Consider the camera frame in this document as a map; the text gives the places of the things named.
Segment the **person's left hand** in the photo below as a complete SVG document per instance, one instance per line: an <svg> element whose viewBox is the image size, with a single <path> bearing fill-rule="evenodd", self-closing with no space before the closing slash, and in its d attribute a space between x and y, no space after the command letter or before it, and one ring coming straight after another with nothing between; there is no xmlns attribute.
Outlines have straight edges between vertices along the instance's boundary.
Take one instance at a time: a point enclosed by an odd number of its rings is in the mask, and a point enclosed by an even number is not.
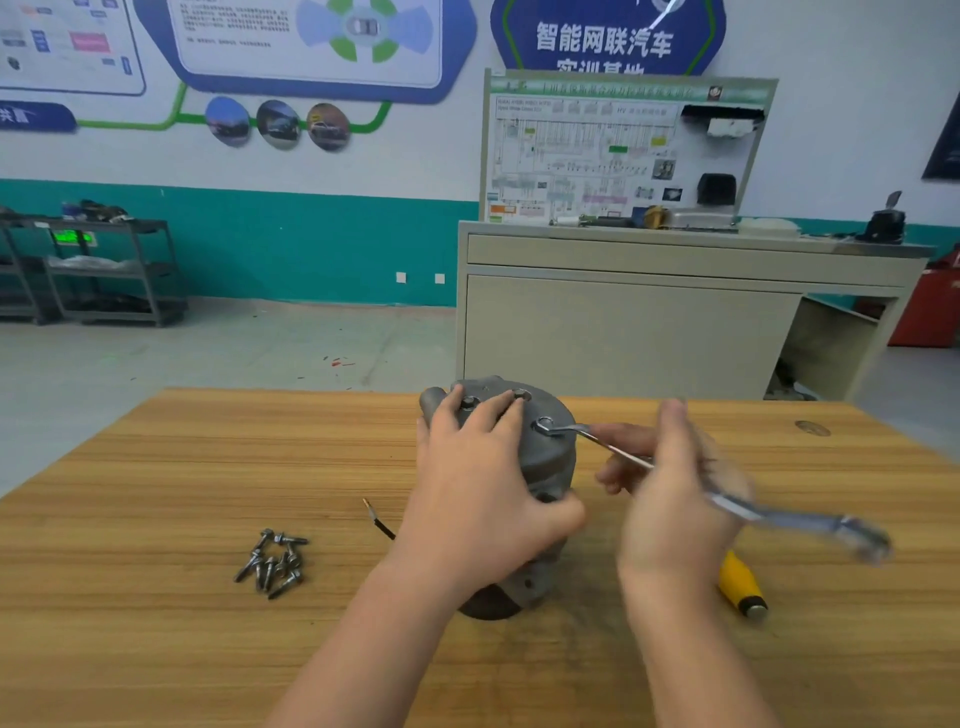
<svg viewBox="0 0 960 728"><path fill-rule="evenodd" d="M519 460L523 401L510 392L495 396L503 399L496 427L501 443L488 452L466 454L456 417L462 398L457 384L430 419L433 468L429 476L416 476L390 553L411 554L429 566L475 564L489 577L475 593L548 548L529 547L534 497Z"/></svg>

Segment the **person's right hand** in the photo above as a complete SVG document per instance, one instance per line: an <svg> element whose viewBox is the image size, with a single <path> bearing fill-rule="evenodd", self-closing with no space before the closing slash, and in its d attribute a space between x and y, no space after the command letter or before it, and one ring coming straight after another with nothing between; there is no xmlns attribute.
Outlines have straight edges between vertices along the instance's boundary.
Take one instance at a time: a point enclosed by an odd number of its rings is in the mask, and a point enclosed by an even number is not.
<svg viewBox="0 0 960 728"><path fill-rule="evenodd" d="M617 556L620 566L636 570L701 575L712 588L741 520L711 504L702 477L726 493L751 501L754 483L714 440L690 419L694 432L694 478L676 478L645 470L611 455L596 474L610 495L630 494ZM650 456L656 463L657 427L631 423L597 423L591 431L631 455Z"/></svg>

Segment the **grey metal compressor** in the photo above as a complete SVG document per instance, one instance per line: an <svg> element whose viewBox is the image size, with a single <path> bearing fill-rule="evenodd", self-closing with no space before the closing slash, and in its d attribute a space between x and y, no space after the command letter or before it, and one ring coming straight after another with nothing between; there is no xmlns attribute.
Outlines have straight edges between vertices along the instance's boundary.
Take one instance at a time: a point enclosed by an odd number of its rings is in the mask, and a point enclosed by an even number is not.
<svg viewBox="0 0 960 728"><path fill-rule="evenodd" d="M532 429L536 418L549 416L555 424L574 423L570 410L553 394L530 384L506 380L499 375L461 379L462 401L457 420L462 425L483 402L516 387L529 390L533 397L524 401L524 426L518 447L518 460L531 496L543 503L558 501L571 489L577 453L574 437L545 436ZM566 542L560 541L526 562L497 584L474 592L460 607L466 617L483 622L508 620L522 611L537 607L551 592L558 563Z"/></svg>

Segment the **silver combination wrench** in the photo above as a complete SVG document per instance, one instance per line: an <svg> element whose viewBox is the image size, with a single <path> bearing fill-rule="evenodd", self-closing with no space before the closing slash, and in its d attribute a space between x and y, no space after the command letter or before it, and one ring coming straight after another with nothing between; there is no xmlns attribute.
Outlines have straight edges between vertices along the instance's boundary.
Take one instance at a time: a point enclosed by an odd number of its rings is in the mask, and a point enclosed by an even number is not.
<svg viewBox="0 0 960 728"><path fill-rule="evenodd" d="M540 416L534 419L531 428L551 438L567 434L578 435L642 470L654 471L656 467L652 457L630 454L614 444L607 443L598 438L590 426L583 423L560 425L549 416ZM859 517L772 508L723 491L706 476L702 476L701 481L704 496L714 507L745 524L831 538L844 544L860 560L868 563L880 564L893 556L893 540L890 535Z"/></svg>

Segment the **person's right forearm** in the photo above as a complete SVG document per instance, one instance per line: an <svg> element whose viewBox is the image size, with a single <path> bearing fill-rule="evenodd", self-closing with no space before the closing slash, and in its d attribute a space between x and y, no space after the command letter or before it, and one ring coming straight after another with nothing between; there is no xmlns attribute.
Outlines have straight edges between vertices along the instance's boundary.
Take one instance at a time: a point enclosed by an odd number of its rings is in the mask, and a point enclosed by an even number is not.
<svg viewBox="0 0 960 728"><path fill-rule="evenodd" d="M618 566L656 728L784 728L695 572Z"/></svg>

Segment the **person's left forearm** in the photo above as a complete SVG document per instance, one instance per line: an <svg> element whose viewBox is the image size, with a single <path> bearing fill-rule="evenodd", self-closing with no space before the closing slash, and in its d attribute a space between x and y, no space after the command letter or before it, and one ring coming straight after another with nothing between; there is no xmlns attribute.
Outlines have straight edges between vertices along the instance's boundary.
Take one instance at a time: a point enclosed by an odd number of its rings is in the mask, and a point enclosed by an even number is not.
<svg viewBox="0 0 960 728"><path fill-rule="evenodd" d="M490 577L390 552L297 674L264 728L403 728L457 609Z"/></svg>

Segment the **beige workbench cabinet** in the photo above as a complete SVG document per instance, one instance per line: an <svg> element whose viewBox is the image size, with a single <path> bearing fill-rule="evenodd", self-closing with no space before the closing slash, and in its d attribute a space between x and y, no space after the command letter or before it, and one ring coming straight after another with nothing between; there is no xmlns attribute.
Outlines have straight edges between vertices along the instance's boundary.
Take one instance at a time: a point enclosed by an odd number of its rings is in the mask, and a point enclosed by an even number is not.
<svg viewBox="0 0 960 728"><path fill-rule="evenodd" d="M454 377L556 396L761 400L777 365L850 401L930 247L463 221Z"/></svg>

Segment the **pile of grey bolts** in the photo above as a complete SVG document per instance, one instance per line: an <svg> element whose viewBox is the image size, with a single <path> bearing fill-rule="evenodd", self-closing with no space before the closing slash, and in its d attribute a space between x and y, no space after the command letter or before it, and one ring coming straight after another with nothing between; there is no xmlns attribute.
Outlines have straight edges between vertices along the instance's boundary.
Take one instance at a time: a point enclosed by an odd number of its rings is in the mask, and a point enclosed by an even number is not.
<svg viewBox="0 0 960 728"><path fill-rule="evenodd" d="M256 594L276 601L306 580L304 548L308 537L264 528L231 582L250 582Z"/></svg>

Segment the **white tray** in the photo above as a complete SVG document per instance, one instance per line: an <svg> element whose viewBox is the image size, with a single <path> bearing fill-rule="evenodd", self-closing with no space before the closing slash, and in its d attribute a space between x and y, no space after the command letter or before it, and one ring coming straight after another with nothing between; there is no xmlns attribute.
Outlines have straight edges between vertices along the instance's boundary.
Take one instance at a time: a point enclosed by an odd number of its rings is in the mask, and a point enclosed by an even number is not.
<svg viewBox="0 0 960 728"><path fill-rule="evenodd" d="M776 217L742 217L737 223L738 235L763 238L797 238L802 235L795 222Z"/></svg>

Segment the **black box on board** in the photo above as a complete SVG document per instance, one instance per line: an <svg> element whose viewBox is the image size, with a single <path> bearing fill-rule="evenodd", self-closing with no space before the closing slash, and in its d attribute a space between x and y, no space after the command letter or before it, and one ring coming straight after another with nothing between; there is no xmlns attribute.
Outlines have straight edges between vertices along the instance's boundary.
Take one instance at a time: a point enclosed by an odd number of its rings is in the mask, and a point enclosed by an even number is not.
<svg viewBox="0 0 960 728"><path fill-rule="evenodd" d="M696 202L706 208L732 208L738 200L738 179L729 173L703 173L697 184Z"/></svg>

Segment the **red cabinet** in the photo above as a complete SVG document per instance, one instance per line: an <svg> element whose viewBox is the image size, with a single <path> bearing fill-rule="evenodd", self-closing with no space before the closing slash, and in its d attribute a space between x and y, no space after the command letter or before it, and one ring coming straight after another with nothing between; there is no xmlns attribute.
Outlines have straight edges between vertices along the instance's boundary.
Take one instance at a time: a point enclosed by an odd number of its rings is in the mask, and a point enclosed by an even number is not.
<svg viewBox="0 0 960 728"><path fill-rule="evenodd" d="M918 279L890 347L950 349L960 333L960 241Z"/></svg>

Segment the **wiring diagram training board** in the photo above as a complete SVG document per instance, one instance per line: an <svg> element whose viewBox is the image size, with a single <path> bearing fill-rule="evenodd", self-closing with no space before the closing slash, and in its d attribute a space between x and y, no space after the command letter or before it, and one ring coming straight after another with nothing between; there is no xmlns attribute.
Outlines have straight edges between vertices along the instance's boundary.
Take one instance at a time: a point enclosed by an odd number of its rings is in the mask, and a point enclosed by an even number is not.
<svg viewBox="0 0 960 728"><path fill-rule="evenodd" d="M652 206L733 220L777 79L487 69L479 220L629 220ZM733 207L696 201L704 173L736 176Z"/></svg>

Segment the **black device with lever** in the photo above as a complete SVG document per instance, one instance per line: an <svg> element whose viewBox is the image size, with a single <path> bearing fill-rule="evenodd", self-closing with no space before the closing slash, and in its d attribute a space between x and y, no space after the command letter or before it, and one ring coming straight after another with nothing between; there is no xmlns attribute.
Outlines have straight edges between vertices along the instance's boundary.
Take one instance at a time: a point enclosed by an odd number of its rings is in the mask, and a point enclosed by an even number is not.
<svg viewBox="0 0 960 728"><path fill-rule="evenodd" d="M901 190L891 193L882 209L872 213L864 230L856 239L874 245L901 245L906 234L906 213L898 208Z"/></svg>

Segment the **black metal shelf cart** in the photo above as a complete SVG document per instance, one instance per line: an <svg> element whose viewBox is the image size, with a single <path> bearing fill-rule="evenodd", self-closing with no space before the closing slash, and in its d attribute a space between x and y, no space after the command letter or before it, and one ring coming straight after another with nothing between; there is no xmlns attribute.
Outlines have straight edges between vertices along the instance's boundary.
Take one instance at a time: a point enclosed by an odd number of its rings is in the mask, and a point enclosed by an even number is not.
<svg viewBox="0 0 960 728"><path fill-rule="evenodd" d="M41 217L34 226L45 230L52 240L54 250L47 257L136 261L129 273L65 274L48 269L44 258L47 280L65 320L83 325L131 324L162 329L185 318L189 310L186 283L166 221L134 219L106 224ZM52 238L53 230L95 234L98 246L59 246Z"/></svg>
<svg viewBox="0 0 960 728"><path fill-rule="evenodd" d="M0 323L46 326L61 321L63 316L43 259L18 248L13 231L23 228L23 216L0 205Z"/></svg>

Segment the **oval car photo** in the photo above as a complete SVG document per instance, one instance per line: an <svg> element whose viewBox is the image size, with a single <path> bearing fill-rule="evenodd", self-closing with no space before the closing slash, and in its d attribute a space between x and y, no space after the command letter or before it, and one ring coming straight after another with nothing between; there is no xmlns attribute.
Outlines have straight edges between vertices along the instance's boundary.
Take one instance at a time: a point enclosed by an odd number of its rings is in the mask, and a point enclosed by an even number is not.
<svg viewBox="0 0 960 728"><path fill-rule="evenodd" d="M203 118L214 138L230 148L241 148L250 140L250 116L234 98L213 97L207 103Z"/></svg>
<svg viewBox="0 0 960 728"><path fill-rule="evenodd" d="M301 120L288 103L264 101L258 106L255 122L261 138L274 149L289 151L299 144Z"/></svg>

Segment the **clear plastic bag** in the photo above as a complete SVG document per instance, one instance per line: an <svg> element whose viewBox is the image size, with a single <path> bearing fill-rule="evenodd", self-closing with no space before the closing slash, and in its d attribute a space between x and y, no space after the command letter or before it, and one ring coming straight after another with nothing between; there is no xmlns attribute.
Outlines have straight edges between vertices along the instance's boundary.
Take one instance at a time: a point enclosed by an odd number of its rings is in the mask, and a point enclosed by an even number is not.
<svg viewBox="0 0 960 728"><path fill-rule="evenodd" d="M48 255L45 257L45 264L50 270L78 275L126 274L137 267L135 260L112 260L91 255L74 255L66 258Z"/></svg>

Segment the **black parts on shelf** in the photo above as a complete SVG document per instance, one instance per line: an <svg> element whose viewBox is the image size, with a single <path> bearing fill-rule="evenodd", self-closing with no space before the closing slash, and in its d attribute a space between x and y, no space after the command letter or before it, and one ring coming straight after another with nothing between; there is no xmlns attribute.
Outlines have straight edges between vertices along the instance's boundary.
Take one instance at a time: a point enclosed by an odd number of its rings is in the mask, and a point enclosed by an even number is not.
<svg viewBox="0 0 960 728"><path fill-rule="evenodd" d="M64 220L94 222L105 224L123 224L135 220L135 216L124 208L97 202L95 200L64 201L60 206Z"/></svg>

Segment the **blue framed car diagram panel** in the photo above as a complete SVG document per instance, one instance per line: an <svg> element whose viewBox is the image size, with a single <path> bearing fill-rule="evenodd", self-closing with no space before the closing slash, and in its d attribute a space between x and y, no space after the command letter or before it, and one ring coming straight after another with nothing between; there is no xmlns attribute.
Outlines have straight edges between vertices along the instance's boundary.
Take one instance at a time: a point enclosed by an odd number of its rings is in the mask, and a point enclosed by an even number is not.
<svg viewBox="0 0 960 728"><path fill-rule="evenodd" d="M471 53L471 0L133 0L194 91L436 105Z"/></svg>

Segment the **yellow handled screwdriver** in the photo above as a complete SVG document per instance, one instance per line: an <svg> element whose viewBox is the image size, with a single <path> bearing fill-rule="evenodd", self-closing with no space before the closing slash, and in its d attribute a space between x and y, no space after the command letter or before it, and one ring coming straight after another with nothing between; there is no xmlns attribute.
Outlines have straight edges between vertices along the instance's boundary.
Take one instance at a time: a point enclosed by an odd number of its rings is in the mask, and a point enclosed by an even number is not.
<svg viewBox="0 0 960 728"><path fill-rule="evenodd" d="M756 623L764 621L769 607L761 587L750 568L729 550L721 564L717 587L737 613Z"/></svg>

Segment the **dark wall poster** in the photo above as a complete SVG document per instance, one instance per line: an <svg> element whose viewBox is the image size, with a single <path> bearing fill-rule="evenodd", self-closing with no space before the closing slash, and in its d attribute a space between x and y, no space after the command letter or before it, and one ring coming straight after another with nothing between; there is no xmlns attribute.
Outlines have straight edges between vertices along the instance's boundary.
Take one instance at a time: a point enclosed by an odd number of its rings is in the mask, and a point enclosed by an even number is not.
<svg viewBox="0 0 960 728"><path fill-rule="evenodd" d="M923 170L925 181L960 184L960 93Z"/></svg>

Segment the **blue hexagonal wall sign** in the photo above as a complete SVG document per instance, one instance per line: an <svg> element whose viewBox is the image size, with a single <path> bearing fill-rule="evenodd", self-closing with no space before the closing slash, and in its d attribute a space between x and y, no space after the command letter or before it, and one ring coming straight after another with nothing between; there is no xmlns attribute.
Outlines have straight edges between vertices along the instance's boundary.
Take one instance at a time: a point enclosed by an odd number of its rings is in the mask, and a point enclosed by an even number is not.
<svg viewBox="0 0 960 728"><path fill-rule="evenodd" d="M505 67L698 76L721 48L724 0L493 0Z"/></svg>

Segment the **white framed wall chart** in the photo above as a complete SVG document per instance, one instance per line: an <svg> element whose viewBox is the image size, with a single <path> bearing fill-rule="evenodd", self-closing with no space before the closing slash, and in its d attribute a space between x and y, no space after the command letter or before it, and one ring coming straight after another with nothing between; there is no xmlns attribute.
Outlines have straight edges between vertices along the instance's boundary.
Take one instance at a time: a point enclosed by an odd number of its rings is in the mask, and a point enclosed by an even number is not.
<svg viewBox="0 0 960 728"><path fill-rule="evenodd" d="M0 0L0 90L147 91L126 0Z"/></svg>

